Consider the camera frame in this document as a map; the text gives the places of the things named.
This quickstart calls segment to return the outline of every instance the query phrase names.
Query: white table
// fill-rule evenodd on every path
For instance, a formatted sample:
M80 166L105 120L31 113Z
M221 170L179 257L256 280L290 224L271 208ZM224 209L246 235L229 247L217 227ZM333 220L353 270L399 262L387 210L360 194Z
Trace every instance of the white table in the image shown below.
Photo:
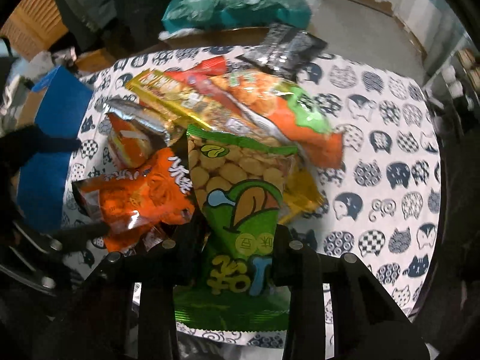
M225 55L229 68L244 67L235 57L242 47L162 51L118 61L88 80L95 88L78 137L83 146L70 160L63 225L89 221L77 209L71 181L115 170L107 148L110 124L103 100L137 96L123 84L147 68L186 70ZM412 79L393 72L322 55L298 75L330 123L344 134L340 170L318 169L325 204L290 224L320 253L355 253L383 283L405 314L415 305L435 247L440 210L440 156L423 95ZM88 275L106 254L101 240L67 263ZM330 293L325 290L326 354L333 356ZM178 329L215 341L282 347L285 332L211 332Z

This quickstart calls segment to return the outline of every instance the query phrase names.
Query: red snack bag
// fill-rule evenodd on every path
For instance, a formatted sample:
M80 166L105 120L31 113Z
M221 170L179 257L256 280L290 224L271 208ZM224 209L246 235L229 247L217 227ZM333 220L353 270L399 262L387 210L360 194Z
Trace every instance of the red snack bag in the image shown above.
M232 102L228 93L213 84L206 74L191 72L190 70L177 72L166 71L164 74L180 83L194 88L198 93L201 93L201 95L211 97L222 104L225 108L231 110L234 114L243 116L241 109Z
M115 114L107 114L112 130L108 136L110 154L118 168L136 168L153 153L150 138L132 123Z
M104 237L109 251L135 244L159 222L187 223L194 212L187 164L170 147L157 151L138 168L76 181L72 188L90 218L110 226Z

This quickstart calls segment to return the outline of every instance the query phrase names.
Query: food packaging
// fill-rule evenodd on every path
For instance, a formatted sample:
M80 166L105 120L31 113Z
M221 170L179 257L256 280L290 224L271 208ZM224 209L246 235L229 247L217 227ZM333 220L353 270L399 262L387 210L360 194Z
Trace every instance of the food packaging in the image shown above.
M178 115L177 124L192 123L205 130L233 133L266 145L280 146L277 138L240 116L241 109L229 96L218 96L214 100L157 70L142 72L126 87L161 114L167 109Z
M266 73L296 81L297 71L326 47L327 42L304 30L273 23L262 43L238 58Z
M95 221L110 226L104 242L109 251L135 244L159 222L181 225L194 212L191 180L186 162L186 143L165 147L142 166L72 183L76 202Z
M201 73L207 76L219 76L227 72L227 60L223 55L218 55L210 59L205 59L202 62L196 64L191 69L186 70L189 73ZM178 72L166 72L169 74L176 74Z
M273 291L269 274L297 147L196 126L187 135L195 197L212 232L196 286L176 292L177 321L207 330L280 330L288 320L288 290Z
M167 146L174 144L185 132L175 123L178 116L172 112L160 114L152 108L119 97L108 99L105 103L109 106L110 114L115 114L119 119L129 121L144 131L161 136Z
M117 115L106 116L112 125L107 141L115 166L124 169L142 165L154 152L150 138L133 123L120 119Z
M307 169L296 169L287 179L283 191L283 206L278 223L286 225L302 212L314 212L323 204L323 197Z
M340 167L342 133L331 132L318 104L297 84L253 69L210 80L268 135L282 143L298 143L301 154L316 167Z

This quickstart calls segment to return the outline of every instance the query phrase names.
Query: blue box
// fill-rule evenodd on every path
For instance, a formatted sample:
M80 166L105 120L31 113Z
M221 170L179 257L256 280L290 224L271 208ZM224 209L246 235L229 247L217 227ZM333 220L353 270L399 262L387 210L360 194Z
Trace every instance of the blue box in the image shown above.
M63 67L56 67L37 85L45 91L32 120L53 137L76 138L92 97L92 90ZM17 203L32 228L49 233L59 230L63 193L71 153L37 153L20 170Z

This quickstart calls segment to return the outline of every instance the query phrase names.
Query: plastic bag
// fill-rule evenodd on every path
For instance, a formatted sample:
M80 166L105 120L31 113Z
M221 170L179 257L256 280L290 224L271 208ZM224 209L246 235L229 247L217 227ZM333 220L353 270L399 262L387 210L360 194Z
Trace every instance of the plastic bag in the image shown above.
M238 59L250 62L261 71L296 81L297 71L310 62L327 43L304 30L273 23L262 43Z
M197 83L205 87L207 82ZM270 146L280 146L276 138L242 117L242 111L225 93L210 82L213 98L176 81L158 70L147 70L131 79L126 87L137 93L141 101L155 110L165 108L178 115L181 121L205 130L218 130L253 138Z
M339 168L342 134L332 133L327 118L301 87L258 70L245 70L210 78L230 93L236 104L268 135L297 142L316 166Z
M278 223L285 225L301 212L314 212L323 204L314 178L306 169L295 170L288 178L283 191L284 204Z
M237 28L280 20L306 28L320 0L172 0L162 22L169 32L182 28Z
M181 225L190 221L195 207L186 168L187 144L176 145L179 150L161 149L141 167L72 183L78 205L94 222L109 225L104 237L109 251L135 244L159 222Z
M141 166L154 152L173 145L185 129L158 112L120 98L107 101L112 128L110 154L119 169Z
M272 293L269 272L297 148L268 147L195 126L187 135L195 196L212 232L196 287L175 295L177 321L205 330L282 330L288 290Z

